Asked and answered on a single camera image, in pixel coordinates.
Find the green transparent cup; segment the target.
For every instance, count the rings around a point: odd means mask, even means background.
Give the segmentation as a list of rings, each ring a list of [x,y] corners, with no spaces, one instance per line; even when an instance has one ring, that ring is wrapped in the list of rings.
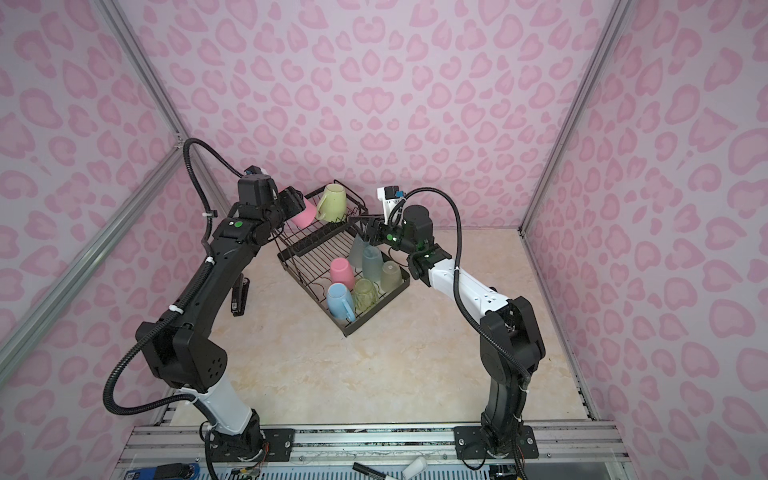
[[[380,296],[379,287],[369,279],[360,278],[355,283],[352,296],[355,311],[358,314],[363,314],[378,303]]]

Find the pink cup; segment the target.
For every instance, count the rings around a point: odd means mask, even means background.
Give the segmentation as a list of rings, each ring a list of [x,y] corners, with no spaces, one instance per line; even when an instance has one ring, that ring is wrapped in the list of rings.
[[[330,263],[330,278],[336,284],[343,284],[349,291],[355,287],[356,277],[352,265],[346,258],[335,258]]]
[[[308,199],[304,199],[304,209],[292,217],[290,221],[293,225],[296,226],[297,229],[305,229],[316,220],[316,215],[316,206]]]

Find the light green mug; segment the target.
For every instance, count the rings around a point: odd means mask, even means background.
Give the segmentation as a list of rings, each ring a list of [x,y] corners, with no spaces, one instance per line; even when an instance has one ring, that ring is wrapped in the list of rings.
[[[347,213],[347,192],[344,186],[332,183],[325,186],[318,201],[316,219],[328,223],[338,223]]]

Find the teal frosted tumbler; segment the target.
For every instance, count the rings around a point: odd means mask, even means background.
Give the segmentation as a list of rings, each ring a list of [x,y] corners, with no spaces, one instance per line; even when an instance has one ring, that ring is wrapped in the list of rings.
[[[382,277],[383,256],[379,248],[368,245],[362,254],[362,275],[372,282],[380,282]]]
[[[357,270],[363,268],[364,252],[367,246],[368,243],[360,235],[355,236],[348,255],[348,261],[353,268]]]

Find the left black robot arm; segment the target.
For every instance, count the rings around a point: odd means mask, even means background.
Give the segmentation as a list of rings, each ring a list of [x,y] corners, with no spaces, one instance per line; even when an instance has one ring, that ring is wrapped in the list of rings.
[[[113,415],[134,416],[187,401],[210,426],[203,440],[207,459],[221,455],[227,460],[262,461],[267,446],[259,416],[235,392],[226,373],[227,353],[211,341],[210,334],[245,267],[288,220],[305,211],[305,198],[293,187],[279,189],[270,175],[252,166],[235,174],[238,200],[219,218],[192,166],[190,151],[195,146],[216,160],[223,157],[201,139],[189,138],[182,146],[187,174],[204,208],[204,258],[159,319],[139,326],[135,344],[107,377],[102,403]],[[143,355],[153,376],[176,389],[176,394],[137,406],[119,404],[118,380],[137,355]]]

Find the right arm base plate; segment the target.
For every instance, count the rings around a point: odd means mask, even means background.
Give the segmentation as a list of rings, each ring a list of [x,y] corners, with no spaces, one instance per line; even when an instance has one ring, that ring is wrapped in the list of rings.
[[[480,426],[458,426],[452,429],[455,453],[460,460],[513,460],[512,444],[493,447]],[[540,456],[534,431],[524,425],[518,434],[516,450],[522,460],[538,459]]]

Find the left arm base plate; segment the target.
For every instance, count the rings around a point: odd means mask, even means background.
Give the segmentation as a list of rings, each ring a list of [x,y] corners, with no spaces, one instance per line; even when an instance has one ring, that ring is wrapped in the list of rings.
[[[296,431],[288,428],[246,430],[240,435],[225,435],[210,430],[205,436],[207,457],[214,463],[288,462]]]

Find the blue mug white inside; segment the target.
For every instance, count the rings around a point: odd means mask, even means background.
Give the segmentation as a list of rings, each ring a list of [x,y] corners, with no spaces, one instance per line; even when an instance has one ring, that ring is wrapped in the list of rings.
[[[356,320],[354,299],[343,283],[333,283],[328,288],[326,300],[328,310],[334,319],[346,322]]]

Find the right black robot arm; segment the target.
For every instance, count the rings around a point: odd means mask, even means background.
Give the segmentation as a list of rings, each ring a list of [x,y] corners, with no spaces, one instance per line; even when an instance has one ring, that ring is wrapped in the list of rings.
[[[427,207],[414,204],[418,194],[445,200],[455,220],[456,245],[448,253],[435,239]],[[464,235],[459,208],[444,191],[418,187],[404,192],[396,185],[377,189],[381,214],[364,215],[362,237],[406,254],[414,280],[446,295],[479,335],[480,358],[491,378],[489,400],[481,414],[481,444],[495,458],[522,461],[524,420],[530,383],[546,356],[540,327],[529,300],[510,298],[463,269]]]

